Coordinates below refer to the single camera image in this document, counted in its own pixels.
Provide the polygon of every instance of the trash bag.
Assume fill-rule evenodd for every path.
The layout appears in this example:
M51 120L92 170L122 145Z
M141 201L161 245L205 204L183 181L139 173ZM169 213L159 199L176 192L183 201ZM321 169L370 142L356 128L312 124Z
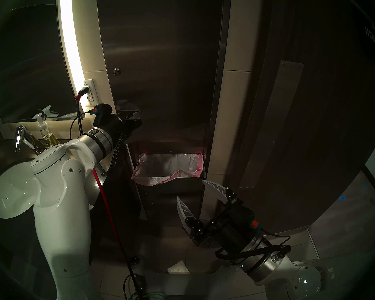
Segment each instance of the trash bag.
M141 154L132 179L140 185L154 186L175 178L200 177L202 154Z

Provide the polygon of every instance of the faucet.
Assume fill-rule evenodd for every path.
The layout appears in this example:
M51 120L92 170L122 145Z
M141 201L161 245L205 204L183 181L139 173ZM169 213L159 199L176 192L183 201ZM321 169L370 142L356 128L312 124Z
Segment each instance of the faucet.
M17 126L15 130L15 152L19 152L21 148L21 143L24 142L30 148L33 149L35 154L40 155L45 149L46 146L35 138L31 132L28 131L24 126Z

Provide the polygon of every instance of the metal push plate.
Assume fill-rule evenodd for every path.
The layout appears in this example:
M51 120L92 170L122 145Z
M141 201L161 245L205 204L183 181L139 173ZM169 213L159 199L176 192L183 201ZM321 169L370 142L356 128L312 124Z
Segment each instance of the metal push plate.
M281 61L264 120L255 141L239 189L254 188L277 142L289 113L304 64Z

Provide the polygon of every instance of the mirror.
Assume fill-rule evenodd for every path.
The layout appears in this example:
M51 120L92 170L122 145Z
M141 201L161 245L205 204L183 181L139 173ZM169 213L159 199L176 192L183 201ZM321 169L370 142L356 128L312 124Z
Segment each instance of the mirror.
M57 10L57 0L0 0L2 123L32 121L48 105L56 120L75 116Z

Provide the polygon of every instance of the soap pump bottle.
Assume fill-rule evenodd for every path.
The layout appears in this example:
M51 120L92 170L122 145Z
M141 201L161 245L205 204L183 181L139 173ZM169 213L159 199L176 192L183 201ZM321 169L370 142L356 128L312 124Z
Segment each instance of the soap pump bottle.
M42 113L38 113L32 117L32 119L37 119L39 122L39 130L43 137L43 142L46 148L52 147L54 145L59 145L60 142L55 138L53 133L47 127L47 123L45 123L42 119Z

